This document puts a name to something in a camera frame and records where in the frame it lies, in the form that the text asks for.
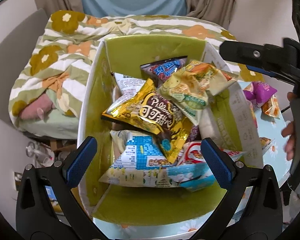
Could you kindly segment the person's right hand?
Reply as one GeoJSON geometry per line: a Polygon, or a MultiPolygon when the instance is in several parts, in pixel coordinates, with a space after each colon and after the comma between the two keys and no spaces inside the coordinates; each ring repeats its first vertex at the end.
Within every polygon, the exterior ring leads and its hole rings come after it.
{"type": "Polygon", "coordinates": [[[292,160],[295,150],[295,133],[294,133],[294,121],[291,121],[281,132],[281,135],[286,138],[289,137],[285,146],[284,152],[286,153],[286,159],[292,160]]]}

